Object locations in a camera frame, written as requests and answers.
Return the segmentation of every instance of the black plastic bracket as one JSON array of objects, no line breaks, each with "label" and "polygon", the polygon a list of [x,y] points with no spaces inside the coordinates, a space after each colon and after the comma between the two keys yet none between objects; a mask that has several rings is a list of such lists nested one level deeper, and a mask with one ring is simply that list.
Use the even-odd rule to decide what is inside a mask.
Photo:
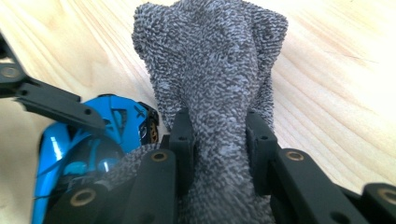
[{"label": "black plastic bracket", "polygon": [[177,223],[177,162],[172,151],[154,150],[143,157],[122,223]]},{"label": "black plastic bracket", "polygon": [[169,150],[177,156],[178,194],[189,191],[194,179],[196,145],[189,111],[187,108],[177,112],[169,138]]},{"label": "black plastic bracket", "polygon": [[267,181],[268,165],[276,156],[279,149],[277,139],[265,121],[253,110],[247,112],[247,154],[249,158],[250,174],[257,194],[271,193]]}]

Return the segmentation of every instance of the blue plastic part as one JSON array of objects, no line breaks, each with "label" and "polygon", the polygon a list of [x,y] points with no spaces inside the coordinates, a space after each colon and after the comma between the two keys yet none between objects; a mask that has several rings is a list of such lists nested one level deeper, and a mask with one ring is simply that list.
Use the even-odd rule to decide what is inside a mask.
[{"label": "blue plastic part", "polygon": [[119,160],[114,159],[114,158],[104,159],[104,160],[99,161],[99,163],[97,164],[97,169],[100,172],[107,173],[118,162],[119,162]]},{"label": "blue plastic part", "polygon": [[[105,136],[119,145],[123,153],[131,152],[141,146],[139,127],[148,117],[145,107],[131,99],[116,95],[97,97],[84,104],[94,108],[104,119]],[[32,223],[43,222],[49,196],[62,175],[82,176],[96,171],[105,173],[119,161],[117,158],[96,158],[101,144],[100,139],[96,139],[90,143],[91,149],[87,161],[72,161],[65,164],[69,152],[71,153],[78,143],[88,137],[92,135],[82,130],[76,130],[71,136],[68,126],[60,122],[53,123],[43,132]]]},{"label": "blue plastic part", "polygon": [[63,175],[85,175],[87,174],[87,170],[87,163],[74,161],[66,165]]}]

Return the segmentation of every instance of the wooden table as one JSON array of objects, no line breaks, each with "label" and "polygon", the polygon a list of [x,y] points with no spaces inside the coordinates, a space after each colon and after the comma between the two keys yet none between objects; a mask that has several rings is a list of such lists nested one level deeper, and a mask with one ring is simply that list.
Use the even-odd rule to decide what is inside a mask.
[{"label": "wooden table", "polygon": [[[1,0],[0,29],[32,77],[83,100],[112,92],[156,106],[131,40],[145,2]],[[396,185],[396,2],[251,2],[290,22],[273,69],[280,145],[308,152],[348,189]],[[37,143],[52,121],[12,99],[0,105],[0,223],[27,223]]]}]

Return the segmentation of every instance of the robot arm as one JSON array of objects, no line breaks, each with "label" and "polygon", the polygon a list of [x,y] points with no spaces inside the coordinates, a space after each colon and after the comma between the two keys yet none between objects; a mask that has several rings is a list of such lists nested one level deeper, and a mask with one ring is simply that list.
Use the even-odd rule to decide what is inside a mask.
[{"label": "robot arm", "polygon": [[13,63],[0,63],[0,98],[16,97],[16,101],[29,112],[91,133],[100,134],[104,131],[102,118],[93,108],[81,104],[78,95],[29,77],[0,34],[0,59],[6,57]]}]

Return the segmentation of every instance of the knitted fabric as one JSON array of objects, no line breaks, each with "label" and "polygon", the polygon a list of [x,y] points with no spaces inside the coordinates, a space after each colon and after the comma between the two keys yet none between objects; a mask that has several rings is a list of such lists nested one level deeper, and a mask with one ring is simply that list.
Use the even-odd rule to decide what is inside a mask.
[{"label": "knitted fabric", "polygon": [[[198,142],[179,223],[274,222],[268,198],[254,193],[245,118],[251,108],[274,127],[271,68],[287,26],[285,17],[239,0],[147,3],[136,10],[134,49],[147,65],[163,122],[171,130],[176,112],[187,107]],[[116,186],[132,178],[155,148],[134,150],[105,180]]]}]

